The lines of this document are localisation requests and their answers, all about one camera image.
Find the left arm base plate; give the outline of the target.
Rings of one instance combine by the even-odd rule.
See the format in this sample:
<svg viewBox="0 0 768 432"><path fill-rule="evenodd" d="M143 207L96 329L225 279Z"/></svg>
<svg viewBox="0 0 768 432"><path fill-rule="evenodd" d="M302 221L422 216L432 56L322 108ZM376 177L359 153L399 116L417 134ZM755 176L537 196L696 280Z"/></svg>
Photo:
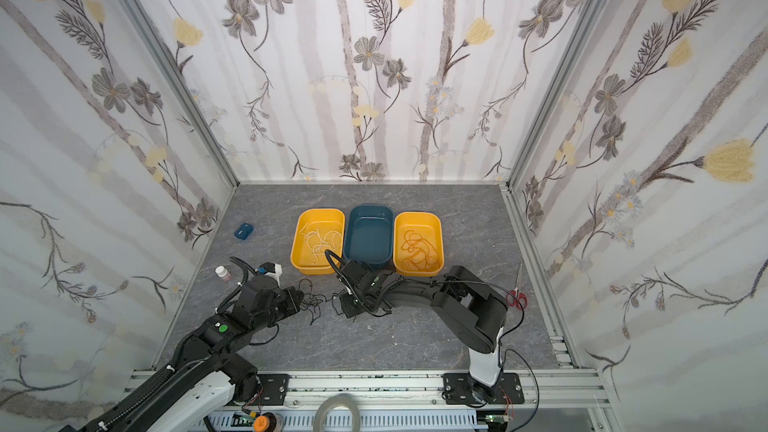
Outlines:
<svg viewBox="0 0 768 432"><path fill-rule="evenodd" d="M283 406L289 390L289 374L252 374L241 387L244 407Z"/></svg>

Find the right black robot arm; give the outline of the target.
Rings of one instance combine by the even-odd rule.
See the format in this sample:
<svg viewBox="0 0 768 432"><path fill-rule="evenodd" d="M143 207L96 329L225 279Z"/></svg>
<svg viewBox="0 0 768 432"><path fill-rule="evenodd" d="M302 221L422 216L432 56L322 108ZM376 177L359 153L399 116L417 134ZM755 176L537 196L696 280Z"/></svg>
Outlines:
<svg viewBox="0 0 768 432"><path fill-rule="evenodd" d="M500 341L509 304L491 284L463 266L426 280L373 270L352 260L331 258L330 265L344 286L339 300L347 318L362 314L380 318L402 307L430 310L469 349L473 383L486 390L498 385L503 370Z"/></svg>

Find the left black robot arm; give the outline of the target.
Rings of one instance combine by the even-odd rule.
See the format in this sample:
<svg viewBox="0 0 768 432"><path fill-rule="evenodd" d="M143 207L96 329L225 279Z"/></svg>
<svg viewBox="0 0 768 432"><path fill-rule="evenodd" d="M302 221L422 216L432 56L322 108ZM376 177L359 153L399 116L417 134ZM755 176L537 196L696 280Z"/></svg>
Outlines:
<svg viewBox="0 0 768 432"><path fill-rule="evenodd" d="M80 429L82 431L147 431L193 386L222 372L235 386L252 368L238 352L254 343L255 333L297 314L304 293L282 288L266 275L244 283L232 307L221 307L176 346L166 365L124 400Z"/></svg>

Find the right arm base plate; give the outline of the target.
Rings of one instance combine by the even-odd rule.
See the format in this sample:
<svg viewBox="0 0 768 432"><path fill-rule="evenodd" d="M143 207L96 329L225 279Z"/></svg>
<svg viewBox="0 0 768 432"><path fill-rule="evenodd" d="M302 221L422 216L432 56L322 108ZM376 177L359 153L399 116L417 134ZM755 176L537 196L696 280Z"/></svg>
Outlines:
<svg viewBox="0 0 768 432"><path fill-rule="evenodd" d="M494 386L486 386L470 377L468 372L442 375L443 400L448 405L521 405L525 403L519 376L502 373Z"/></svg>

